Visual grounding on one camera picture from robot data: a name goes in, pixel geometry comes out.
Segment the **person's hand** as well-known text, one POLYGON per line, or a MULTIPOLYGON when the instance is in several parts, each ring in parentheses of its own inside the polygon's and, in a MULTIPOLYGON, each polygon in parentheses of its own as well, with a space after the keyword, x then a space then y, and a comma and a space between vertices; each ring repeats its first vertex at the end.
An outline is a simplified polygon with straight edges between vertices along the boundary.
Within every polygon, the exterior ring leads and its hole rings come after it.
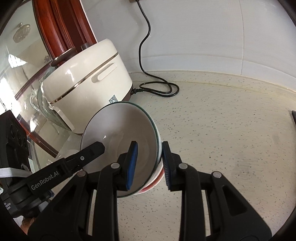
POLYGON ((22 229, 22 231, 25 234, 28 234, 28 230, 35 220, 36 220, 35 218, 23 218, 22 219, 22 223, 21 223, 20 228, 22 229))

